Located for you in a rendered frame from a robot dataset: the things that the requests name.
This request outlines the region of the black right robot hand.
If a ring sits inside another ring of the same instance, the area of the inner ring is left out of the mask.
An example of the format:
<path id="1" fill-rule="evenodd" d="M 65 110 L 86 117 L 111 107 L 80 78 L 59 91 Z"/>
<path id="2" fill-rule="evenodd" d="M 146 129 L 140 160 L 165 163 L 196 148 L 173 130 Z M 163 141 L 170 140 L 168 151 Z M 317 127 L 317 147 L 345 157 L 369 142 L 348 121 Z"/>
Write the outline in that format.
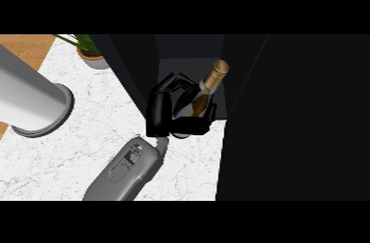
<path id="1" fill-rule="evenodd" d="M 199 82 L 185 74 L 171 73 L 152 88 L 146 109 L 146 135 L 149 137 L 188 138 L 191 135 L 204 135 L 216 118 L 217 105 L 213 103 L 204 118 L 182 117 L 174 119 L 174 107 L 183 93 Z"/>

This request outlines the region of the wine bottle with gold foil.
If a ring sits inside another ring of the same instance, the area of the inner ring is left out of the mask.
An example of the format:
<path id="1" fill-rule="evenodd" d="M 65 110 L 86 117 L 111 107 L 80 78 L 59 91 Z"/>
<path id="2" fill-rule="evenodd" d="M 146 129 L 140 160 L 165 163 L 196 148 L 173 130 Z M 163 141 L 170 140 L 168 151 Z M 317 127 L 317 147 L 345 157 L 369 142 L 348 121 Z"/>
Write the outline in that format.
<path id="1" fill-rule="evenodd" d="M 226 61 L 214 62 L 210 73 L 199 84 L 188 90 L 179 98 L 174 107 L 174 119 L 182 117 L 204 118 L 211 106 L 213 94 L 229 72 L 230 66 Z"/>

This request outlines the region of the dark cabinet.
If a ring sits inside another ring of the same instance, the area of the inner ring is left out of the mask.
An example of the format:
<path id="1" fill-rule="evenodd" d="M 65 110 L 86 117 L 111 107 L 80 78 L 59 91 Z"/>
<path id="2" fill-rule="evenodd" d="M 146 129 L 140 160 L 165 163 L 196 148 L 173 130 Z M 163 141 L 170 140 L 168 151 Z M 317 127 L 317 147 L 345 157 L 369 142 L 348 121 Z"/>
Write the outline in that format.
<path id="1" fill-rule="evenodd" d="M 214 62 L 224 60 L 230 70 L 214 102 L 216 118 L 229 118 L 267 41 L 264 34 L 95 34 L 92 39 L 140 110 L 152 87 L 170 74 L 183 73 L 199 81 Z"/>

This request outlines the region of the dark cabinet door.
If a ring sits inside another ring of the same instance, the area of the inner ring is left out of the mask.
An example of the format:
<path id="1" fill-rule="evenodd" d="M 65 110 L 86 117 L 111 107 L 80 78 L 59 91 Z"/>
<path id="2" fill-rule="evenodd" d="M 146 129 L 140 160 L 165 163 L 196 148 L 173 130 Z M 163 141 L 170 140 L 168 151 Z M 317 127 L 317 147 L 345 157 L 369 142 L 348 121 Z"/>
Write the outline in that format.
<path id="1" fill-rule="evenodd" d="M 273 35 L 226 123 L 219 200 L 370 200 L 370 35 Z"/>

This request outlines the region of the potted green plant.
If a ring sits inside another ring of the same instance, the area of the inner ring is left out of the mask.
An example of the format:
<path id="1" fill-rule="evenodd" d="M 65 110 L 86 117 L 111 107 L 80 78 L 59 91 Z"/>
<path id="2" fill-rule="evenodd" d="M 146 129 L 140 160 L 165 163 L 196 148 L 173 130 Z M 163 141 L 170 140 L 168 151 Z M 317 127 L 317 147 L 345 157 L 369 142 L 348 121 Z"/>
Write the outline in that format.
<path id="1" fill-rule="evenodd" d="M 111 67 L 89 34 L 70 34 L 70 38 L 55 34 L 55 37 L 77 47 L 78 55 L 92 69 L 106 70 Z"/>

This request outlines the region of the grey cylindrical column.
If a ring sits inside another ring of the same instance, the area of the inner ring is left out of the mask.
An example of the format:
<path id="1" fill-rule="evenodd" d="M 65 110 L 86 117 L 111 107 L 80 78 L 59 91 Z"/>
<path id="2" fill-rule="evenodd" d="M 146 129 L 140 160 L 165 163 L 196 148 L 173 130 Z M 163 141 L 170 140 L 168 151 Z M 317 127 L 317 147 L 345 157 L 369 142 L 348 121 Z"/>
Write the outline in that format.
<path id="1" fill-rule="evenodd" d="M 52 83 L 0 45 L 0 122 L 30 138 L 49 135 L 70 118 L 74 93 Z"/>

